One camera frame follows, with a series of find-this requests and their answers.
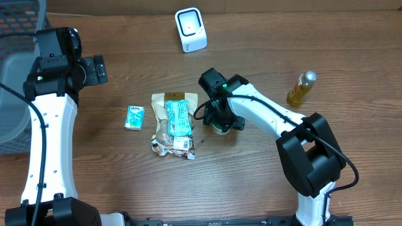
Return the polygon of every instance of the yellow liquid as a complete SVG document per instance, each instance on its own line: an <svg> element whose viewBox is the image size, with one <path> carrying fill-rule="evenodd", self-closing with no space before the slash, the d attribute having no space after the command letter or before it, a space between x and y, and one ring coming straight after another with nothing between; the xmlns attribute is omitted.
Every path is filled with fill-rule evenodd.
<svg viewBox="0 0 402 226"><path fill-rule="evenodd" d="M302 83L302 74L298 83L288 92L286 101L291 106L299 106L302 103L303 97L313 88L313 83Z"/></svg>

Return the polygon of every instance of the wooden table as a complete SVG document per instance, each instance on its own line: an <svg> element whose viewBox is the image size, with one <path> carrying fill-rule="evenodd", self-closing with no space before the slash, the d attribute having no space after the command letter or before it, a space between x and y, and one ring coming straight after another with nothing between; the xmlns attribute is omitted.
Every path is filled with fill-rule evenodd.
<svg viewBox="0 0 402 226"><path fill-rule="evenodd" d="M195 123L196 160L152 152L156 120L151 95L194 92L215 67L246 77L271 100L325 116L361 180L335 193L330 211L356 225L402 224L402 13L206 14L208 47L183 54L172 15L50 16L77 28L83 56L103 54L109 83L80 92L73 135L79 198L101 213L135 219L201 220L293 215L296 191L286 180L274 141L247 123L226 136ZM318 80L299 108L286 94L299 74ZM124 129L128 105L142 105L142 131ZM28 154L0 156L0 213L19 206ZM350 168L337 185L353 180Z"/></svg>

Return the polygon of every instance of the bottle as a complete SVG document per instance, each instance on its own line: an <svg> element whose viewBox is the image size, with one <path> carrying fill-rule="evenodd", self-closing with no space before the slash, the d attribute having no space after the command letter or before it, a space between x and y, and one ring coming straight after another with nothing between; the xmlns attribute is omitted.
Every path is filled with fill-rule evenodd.
<svg viewBox="0 0 402 226"><path fill-rule="evenodd" d="M316 79L317 75L313 71L301 74L296 85L288 92L287 103L291 106L300 105L303 97L313 88Z"/></svg>

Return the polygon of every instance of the gray plastic bin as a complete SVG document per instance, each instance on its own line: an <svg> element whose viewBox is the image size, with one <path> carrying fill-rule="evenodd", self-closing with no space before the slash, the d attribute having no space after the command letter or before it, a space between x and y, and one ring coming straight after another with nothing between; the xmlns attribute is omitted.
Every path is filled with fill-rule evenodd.
<svg viewBox="0 0 402 226"><path fill-rule="evenodd" d="M0 34L35 32L46 23L46 1L0 1ZM0 39L0 82L21 95L23 83L39 48L32 36ZM28 106L0 89L0 154L30 151L31 122Z"/></svg>

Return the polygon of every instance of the green object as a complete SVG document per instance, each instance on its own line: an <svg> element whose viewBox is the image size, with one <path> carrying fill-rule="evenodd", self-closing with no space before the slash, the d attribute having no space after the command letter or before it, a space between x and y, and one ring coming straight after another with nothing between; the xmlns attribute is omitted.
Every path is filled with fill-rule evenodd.
<svg viewBox="0 0 402 226"><path fill-rule="evenodd" d="M168 132L171 136L191 135L191 125L188 120L189 104L187 100L169 100L165 104L169 117Z"/></svg>
<svg viewBox="0 0 402 226"><path fill-rule="evenodd" d="M124 127L130 130L142 130L144 115L144 107L128 106L127 118Z"/></svg>

